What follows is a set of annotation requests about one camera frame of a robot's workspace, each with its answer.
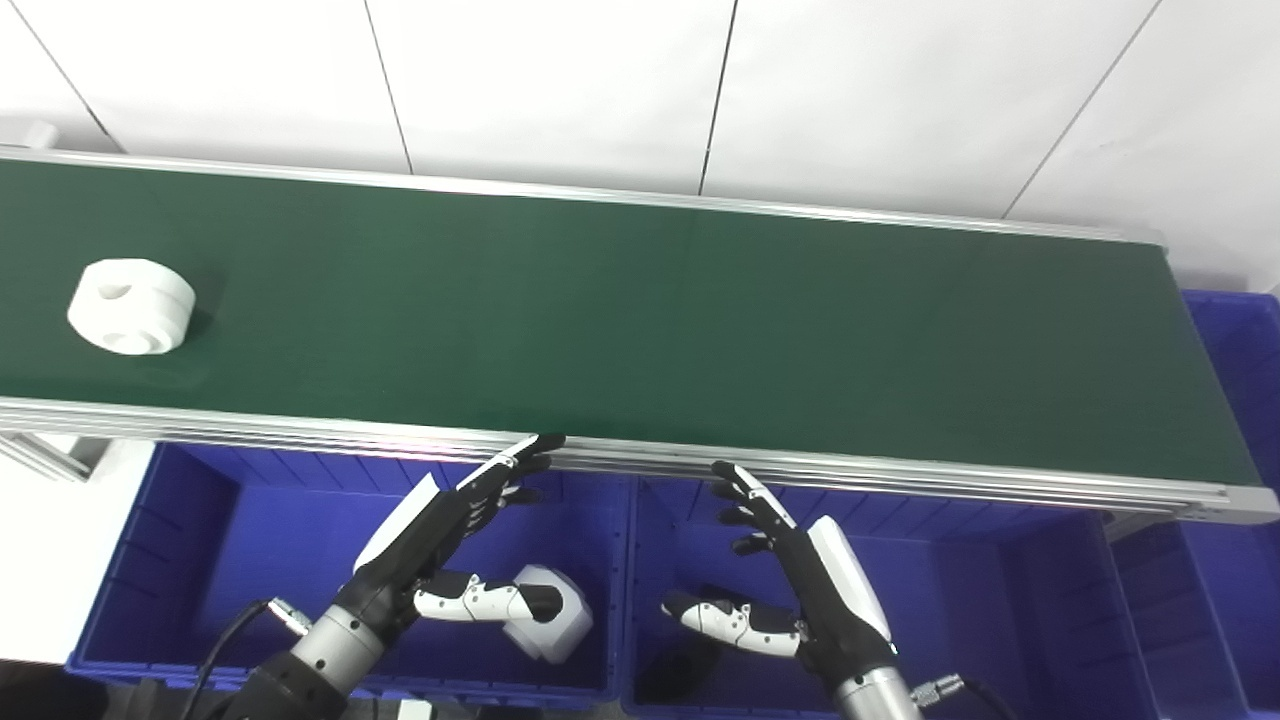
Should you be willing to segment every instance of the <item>robotic hand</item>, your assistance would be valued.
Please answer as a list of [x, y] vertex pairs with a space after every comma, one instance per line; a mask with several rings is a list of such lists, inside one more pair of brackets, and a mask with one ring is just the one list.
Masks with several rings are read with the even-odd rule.
[[544, 455], [564, 436], [531, 436], [499, 452], [452, 491], [419, 483], [383, 521], [356, 560], [355, 575], [315, 624], [278, 605], [271, 611], [301, 634], [292, 650], [256, 667], [223, 717], [335, 720], [347, 696], [417, 619], [547, 621], [563, 598], [549, 585], [485, 583], [442, 570], [458, 544], [511, 503], [536, 491], [513, 486], [550, 466]]
[[778, 607], [735, 607], [680, 591], [667, 594], [662, 610], [727, 644], [799, 657], [847, 720], [920, 720], [916, 697], [897, 670], [884, 611], [836, 521], [823, 516], [801, 530], [742, 468], [719, 461], [712, 471], [721, 478], [713, 492], [736, 503], [721, 511], [719, 520], [756, 530], [733, 541], [733, 552], [772, 550], [800, 600], [800, 618]]

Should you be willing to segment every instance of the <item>storage bin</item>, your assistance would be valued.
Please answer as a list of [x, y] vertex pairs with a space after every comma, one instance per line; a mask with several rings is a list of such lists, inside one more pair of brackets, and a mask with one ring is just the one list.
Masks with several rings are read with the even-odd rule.
[[[730, 541], [746, 530], [716, 521], [726, 503], [707, 488], [640, 480], [625, 710], [667, 717], [833, 716], [819, 683], [799, 662], [735, 650], [721, 652], [682, 697], [649, 700], [644, 679], [655, 660], [704, 656], [696, 647], [701, 641], [659, 610], [668, 589], [795, 607], [772, 553], [730, 551]], [[849, 534], [888, 616], [908, 683], [960, 673], [989, 684], [1019, 716], [1038, 720], [1157, 717], [1097, 514], [809, 488], [777, 492], [801, 525], [831, 515]], [[991, 711], [961, 694], [929, 716], [984, 720]]]
[[[1280, 302], [1270, 295], [1183, 293], [1258, 466], [1280, 491]], [[1280, 712], [1280, 523], [1183, 527], [1234, 659], [1245, 702]]]
[[[280, 596], [312, 618], [351, 577], [365, 542], [424, 475], [445, 487], [472, 466], [161, 445], [69, 667], [101, 679], [189, 685], [219, 632], [250, 601]], [[525, 656], [500, 624], [420, 620], [362, 693], [582, 708], [617, 697], [623, 575], [634, 482], [549, 471], [468, 538], [448, 568], [511, 579], [526, 564], [564, 571], [595, 624], [573, 656]], [[269, 616], [224, 651], [211, 682], [234, 688], [292, 637]]]

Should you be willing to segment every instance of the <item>connector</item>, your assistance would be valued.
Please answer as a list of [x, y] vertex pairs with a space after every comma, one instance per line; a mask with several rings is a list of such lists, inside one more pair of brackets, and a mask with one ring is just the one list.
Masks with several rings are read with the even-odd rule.
[[924, 708], [931, 705], [937, 705], [942, 702], [943, 698], [951, 697], [963, 689], [964, 680], [960, 675], [946, 675], [913, 688], [911, 702], [914, 702], [916, 707]]
[[306, 616], [301, 610], [293, 607], [283, 598], [273, 597], [271, 602], [266, 603], [266, 609], [275, 615], [284, 626], [289, 629], [291, 633], [298, 635], [300, 638], [311, 632], [311, 619]]

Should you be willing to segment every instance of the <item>black cable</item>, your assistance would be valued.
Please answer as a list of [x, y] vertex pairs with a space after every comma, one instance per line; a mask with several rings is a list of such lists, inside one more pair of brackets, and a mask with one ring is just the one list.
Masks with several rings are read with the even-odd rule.
[[978, 696], [978, 700], [986, 702], [987, 706], [1000, 716], [1000, 720], [1018, 720], [1018, 716], [1014, 715], [1014, 711], [1005, 703], [1005, 701], [1000, 700], [996, 691], [988, 688], [978, 680], [974, 680], [973, 678], [960, 678], [960, 682], [964, 683], [965, 689]]
[[244, 629], [244, 625], [248, 625], [250, 620], [261, 615], [270, 603], [270, 600], [255, 600], [248, 603], [244, 606], [244, 610], [241, 610], [241, 614], [237, 615], [225, 629], [223, 629], [223, 633], [218, 635], [218, 642], [214, 643], [212, 650], [209, 651], [209, 656], [205, 657], [205, 661], [200, 665], [200, 673], [196, 674], [196, 684], [192, 685], [191, 693], [187, 696], [187, 703], [182, 706], [182, 712], [178, 715], [178, 720], [191, 720], [191, 714], [196, 710], [196, 701], [200, 700], [200, 691], [205, 689], [205, 683], [209, 682], [209, 675], [214, 671], [218, 656], [223, 652], [223, 646], [239, 634], [239, 632]]

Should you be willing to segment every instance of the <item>black glove-like hand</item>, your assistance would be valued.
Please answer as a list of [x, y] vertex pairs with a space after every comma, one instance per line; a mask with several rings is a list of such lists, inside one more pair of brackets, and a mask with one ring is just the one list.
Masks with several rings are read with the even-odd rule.
[[735, 503], [721, 511], [721, 523], [756, 530], [733, 541], [733, 552], [773, 551], [800, 601], [800, 618], [787, 619], [785, 610], [758, 603], [733, 609], [681, 592], [671, 593], [663, 610], [744, 650], [769, 655], [794, 651], [831, 693], [872, 670], [895, 667], [896, 651], [879, 601], [836, 523], [820, 518], [808, 532], [801, 530], [745, 469], [721, 461], [712, 471], [721, 478], [712, 488], [716, 496]]

